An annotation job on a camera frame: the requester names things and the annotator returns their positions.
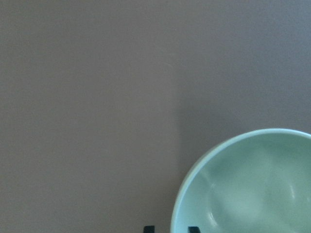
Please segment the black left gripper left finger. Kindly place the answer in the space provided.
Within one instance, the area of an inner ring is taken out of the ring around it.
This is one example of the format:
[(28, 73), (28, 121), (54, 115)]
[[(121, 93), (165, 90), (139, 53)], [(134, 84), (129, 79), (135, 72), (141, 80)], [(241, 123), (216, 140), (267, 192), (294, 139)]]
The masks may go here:
[(155, 226), (144, 226), (143, 233), (155, 233)]

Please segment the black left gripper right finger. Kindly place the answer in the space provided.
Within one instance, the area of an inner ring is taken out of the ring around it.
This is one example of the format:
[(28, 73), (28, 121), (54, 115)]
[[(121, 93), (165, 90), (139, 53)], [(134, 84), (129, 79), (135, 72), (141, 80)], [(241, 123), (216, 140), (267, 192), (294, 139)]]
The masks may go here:
[(200, 233), (200, 229), (197, 226), (189, 226), (188, 233)]

